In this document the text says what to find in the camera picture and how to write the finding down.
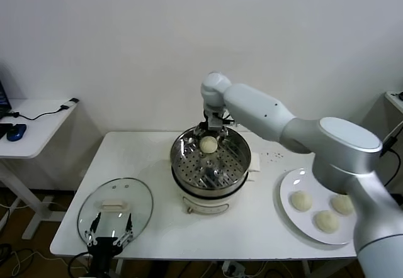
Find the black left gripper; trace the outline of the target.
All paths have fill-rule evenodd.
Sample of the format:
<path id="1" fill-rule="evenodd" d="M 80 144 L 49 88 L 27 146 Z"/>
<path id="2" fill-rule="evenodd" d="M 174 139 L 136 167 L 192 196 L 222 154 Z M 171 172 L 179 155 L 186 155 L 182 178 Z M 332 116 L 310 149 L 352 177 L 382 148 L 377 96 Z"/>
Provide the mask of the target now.
<path id="1" fill-rule="evenodd" d="M 101 219 L 101 212 L 92 221 L 91 226 L 85 231 L 88 253 L 92 257 L 88 277 L 109 277 L 111 261 L 122 253 L 122 247 L 126 247 L 133 240 L 132 214 L 128 216 L 124 233 L 117 237 L 97 237 L 96 230 Z"/>

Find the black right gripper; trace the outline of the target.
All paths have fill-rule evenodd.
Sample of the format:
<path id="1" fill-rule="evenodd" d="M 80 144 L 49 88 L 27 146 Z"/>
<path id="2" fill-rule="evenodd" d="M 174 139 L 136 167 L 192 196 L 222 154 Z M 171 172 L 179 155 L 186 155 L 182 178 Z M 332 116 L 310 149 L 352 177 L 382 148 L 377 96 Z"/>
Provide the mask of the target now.
<path id="1" fill-rule="evenodd" d="M 206 111 L 204 110 L 203 115 L 205 117 L 205 122 L 202 125 L 197 125 L 193 130 L 193 137 L 196 140 L 200 140 L 204 137 L 207 131 L 218 132 L 216 140 L 222 142 L 229 135 L 228 128 L 226 126 L 235 123 L 235 120 L 230 119 L 230 115 L 225 115 L 224 112 Z"/>

